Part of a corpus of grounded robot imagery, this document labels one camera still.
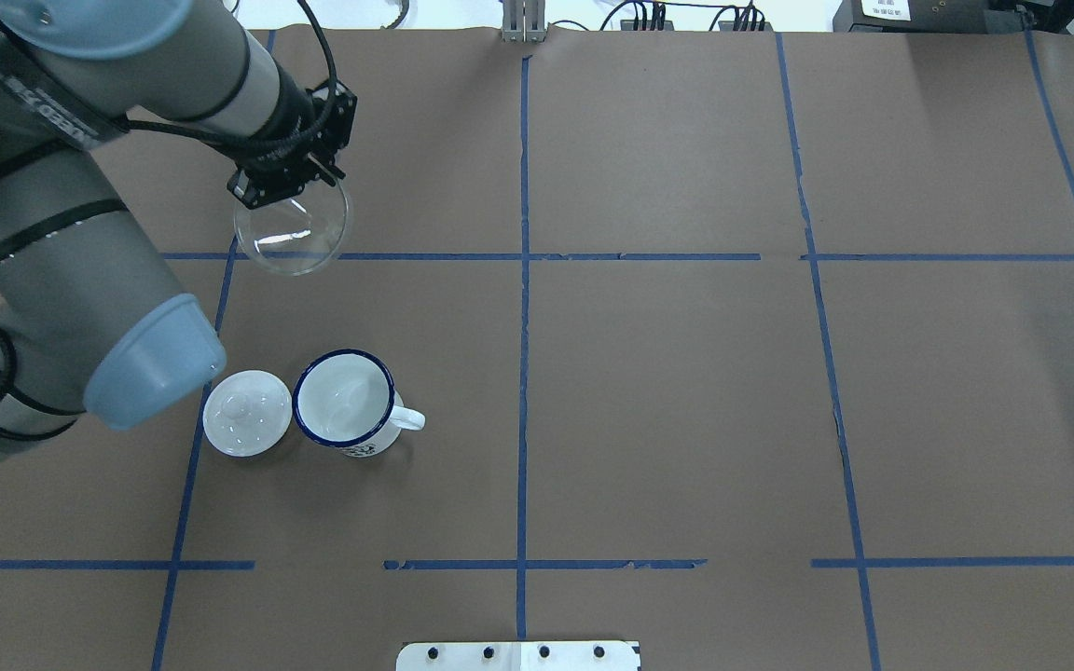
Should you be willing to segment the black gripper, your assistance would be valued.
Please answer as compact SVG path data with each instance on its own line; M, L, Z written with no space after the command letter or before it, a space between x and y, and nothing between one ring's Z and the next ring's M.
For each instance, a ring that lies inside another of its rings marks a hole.
M311 123L320 128L287 147L259 157L235 161L227 179L227 192L244 208L256 210L301 196L315 183L338 186L346 179L339 157L350 143L357 97L340 81L324 81L319 88L304 89L310 96Z

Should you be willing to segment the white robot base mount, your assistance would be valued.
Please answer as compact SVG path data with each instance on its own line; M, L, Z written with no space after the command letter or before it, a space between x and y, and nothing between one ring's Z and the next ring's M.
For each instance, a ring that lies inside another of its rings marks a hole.
M623 640L413 642L396 670L640 670L638 642Z

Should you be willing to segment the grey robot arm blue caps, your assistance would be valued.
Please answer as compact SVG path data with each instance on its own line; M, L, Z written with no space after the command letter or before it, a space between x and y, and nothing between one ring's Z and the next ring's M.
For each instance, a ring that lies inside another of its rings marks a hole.
M144 130L230 158L247 210L340 186L357 98L308 3L302 88L222 1L0 1L0 464L95 415L130 431L212 381L220 336L95 149Z

